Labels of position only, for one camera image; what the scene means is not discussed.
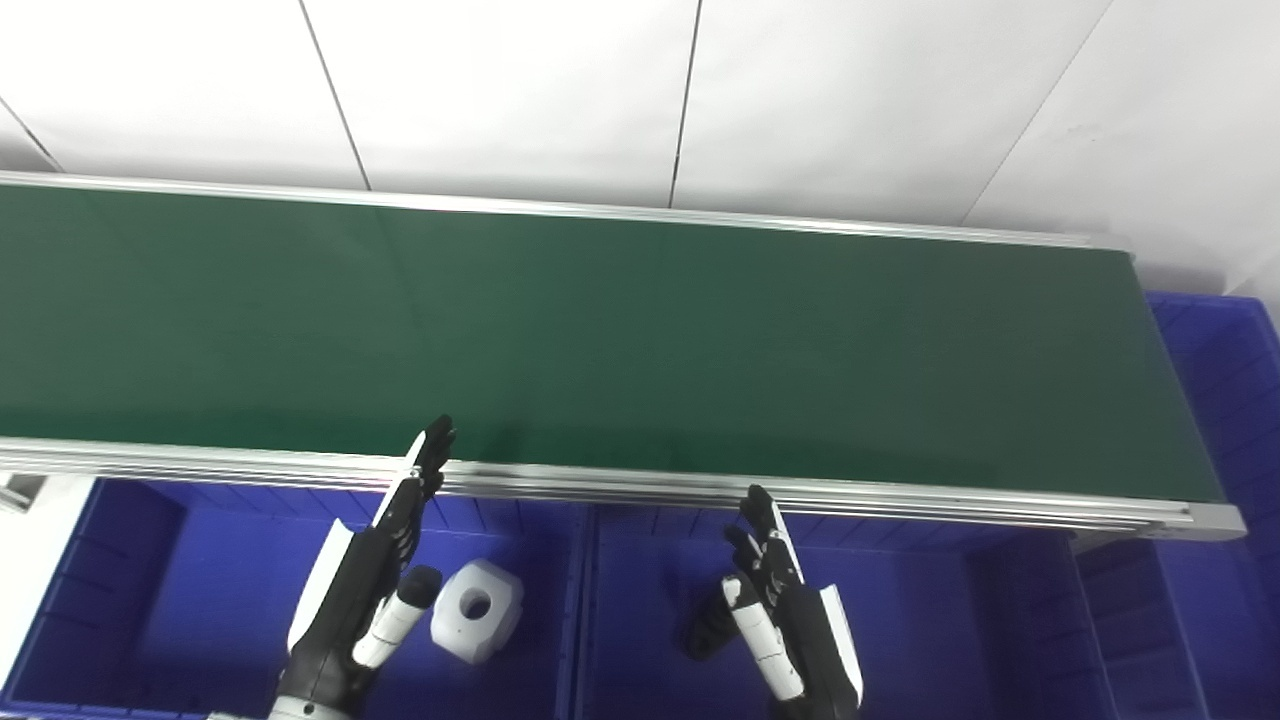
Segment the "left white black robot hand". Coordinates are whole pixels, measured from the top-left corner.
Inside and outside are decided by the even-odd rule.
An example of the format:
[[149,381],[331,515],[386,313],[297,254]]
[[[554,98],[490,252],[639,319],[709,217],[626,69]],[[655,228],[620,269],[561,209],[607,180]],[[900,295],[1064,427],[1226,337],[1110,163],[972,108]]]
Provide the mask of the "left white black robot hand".
[[372,521],[335,521],[294,610],[270,719],[358,719],[381,667],[433,606],[442,573],[413,565],[422,515],[444,482],[456,429],[438,416],[406,454],[406,473]]

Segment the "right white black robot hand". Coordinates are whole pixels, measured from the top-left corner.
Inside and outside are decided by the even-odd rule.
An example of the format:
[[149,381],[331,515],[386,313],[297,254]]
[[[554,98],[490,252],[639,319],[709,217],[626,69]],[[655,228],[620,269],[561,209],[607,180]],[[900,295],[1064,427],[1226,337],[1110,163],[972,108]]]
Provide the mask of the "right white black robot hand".
[[782,719],[859,719],[864,680],[838,587],[810,584],[785,516],[753,484],[730,525],[735,571],[719,583],[730,625],[746,642]]

